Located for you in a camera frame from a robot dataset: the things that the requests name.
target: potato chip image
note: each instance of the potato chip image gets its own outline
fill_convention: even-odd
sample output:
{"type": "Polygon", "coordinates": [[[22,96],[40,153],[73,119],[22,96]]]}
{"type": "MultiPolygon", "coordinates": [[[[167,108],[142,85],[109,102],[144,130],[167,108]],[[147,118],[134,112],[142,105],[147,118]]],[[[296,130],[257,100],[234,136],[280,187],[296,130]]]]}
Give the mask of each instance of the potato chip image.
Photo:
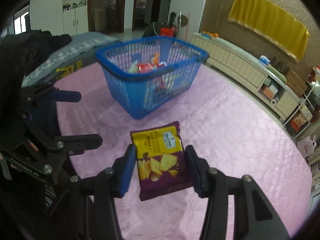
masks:
{"type": "Polygon", "coordinates": [[[150,158],[151,163],[151,170],[159,175],[162,175],[162,172],[160,170],[160,162],[158,162],[155,158],[150,158]]]}
{"type": "Polygon", "coordinates": [[[159,174],[156,174],[156,173],[154,173],[154,172],[152,172],[152,173],[150,174],[150,179],[151,179],[153,182],[159,180],[160,178],[161,178],[161,176],[160,176],[159,174]]]}
{"type": "Polygon", "coordinates": [[[151,172],[151,161],[147,160],[144,164],[144,175],[146,176],[146,178],[149,178],[150,172],[151,172]]]}
{"type": "Polygon", "coordinates": [[[144,163],[143,161],[138,161],[138,175],[139,175],[139,179],[142,180],[142,179],[145,179],[146,176],[145,176],[145,171],[144,171],[144,163]]]}
{"type": "Polygon", "coordinates": [[[172,177],[177,176],[177,174],[179,173],[177,170],[169,170],[168,172],[172,175],[172,177]]]}
{"type": "Polygon", "coordinates": [[[176,165],[178,162],[178,157],[172,154],[164,154],[160,162],[160,170],[167,171],[172,166],[176,165]]]}

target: screw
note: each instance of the screw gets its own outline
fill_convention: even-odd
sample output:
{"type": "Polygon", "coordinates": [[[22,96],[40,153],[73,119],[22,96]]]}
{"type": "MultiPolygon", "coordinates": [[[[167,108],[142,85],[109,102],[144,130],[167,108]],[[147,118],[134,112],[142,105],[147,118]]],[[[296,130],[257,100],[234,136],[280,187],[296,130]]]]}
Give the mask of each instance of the screw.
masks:
{"type": "Polygon", "coordinates": [[[51,167],[51,165],[46,164],[46,165],[43,167],[43,171],[44,171],[45,174],[51,174],[51,173],[52,173],[52,167],[51,167]]]}
{"type": "Polygon", "coordinates": [[[251,177],[250,175],[248,175],[248,174],[244,175],[242,178],[243,178],[244,181],[246,181],[246,182],[250,182],[250,181],[252,180],[252,177],[251,177]]]}
{"type": "Polygon", "coordinates": [[[77,175],[72,176],[72,177],[70,178],[70,181],[71,181],[71,182],[77,182],[78,180],[79,180],[79,177],[78,177],[77,175]]]}
{"type": "Polygon", "coordinates": [[[64,147],[64,142],[58,141],[57,142],[57,146],[58,146],[59,149],[62,149],[64,147]]]}
{"type": "Polygon", "coordinates": [[[210,174],[218,174],[218,170],[216,168],[209,168],[210,174]]]}
{"type": "Polygon", "coordinates": [[[106,173],[106,174],[113,174],[113,169],[112,169],[112,167],[109,167],[109,168],[106,168],[105,170],[104,170],[104,172],[106,173]]]}

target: purple chip bag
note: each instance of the purple chip bag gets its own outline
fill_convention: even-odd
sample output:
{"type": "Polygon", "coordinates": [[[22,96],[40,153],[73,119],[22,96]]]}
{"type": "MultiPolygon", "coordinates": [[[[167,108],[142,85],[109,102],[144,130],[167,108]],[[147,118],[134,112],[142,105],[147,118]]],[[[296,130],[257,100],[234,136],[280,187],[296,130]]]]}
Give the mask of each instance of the purple chip bag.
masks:
{"type": "Polygon", "coordinates": [[[137,146],[140,200],[148,200],[192,186],[180,138],[180,124],[130,132],[137,146]]]}

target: pink bedspread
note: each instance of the pink bedspread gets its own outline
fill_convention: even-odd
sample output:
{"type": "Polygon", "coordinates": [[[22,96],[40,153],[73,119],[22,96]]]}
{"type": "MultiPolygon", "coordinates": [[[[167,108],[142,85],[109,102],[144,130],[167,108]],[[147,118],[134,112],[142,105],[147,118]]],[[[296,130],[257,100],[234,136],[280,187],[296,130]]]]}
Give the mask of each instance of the pink bedspread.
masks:
{"type": "MultiPolygon", "coordinates": [[[[103,138],[100,148],[71,157],[82,178],[96,175],[122,156],[131,143],[130,131],[179,121],[183,144],[192,144],[210,166],[229,176],[254,177],[291,236],[305,219],[311,173],[301,154],[278,124],[212,69],[202,65],[187,92],[142,120],[132,119],[111,97],[98,63],[56,86],[82,94],[79,103],[58,103],[61,133],[99,133],[103,138]]],[[[199,239],[207,200],[200,199],[193,188],[144,202],[139,192],[135,169],[129,192],[116,199],[125,239],[199,239]]],[[[231,203],[228,240],[233,237],[233,217],[231,203]]]]}

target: pink bag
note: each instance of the pink bag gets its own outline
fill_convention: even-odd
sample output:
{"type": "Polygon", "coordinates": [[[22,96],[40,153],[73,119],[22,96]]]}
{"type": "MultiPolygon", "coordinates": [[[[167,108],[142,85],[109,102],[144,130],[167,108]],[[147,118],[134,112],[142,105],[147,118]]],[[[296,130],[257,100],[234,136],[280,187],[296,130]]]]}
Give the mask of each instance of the pink bag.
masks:
{"type": "Polygon", "coordinates": [[[308,136],[300,141],[297,141],[297,148],[304,158],[307,158],[311,154],[315,153],[316,135],[312,139],[311,136],[308,136]]]}

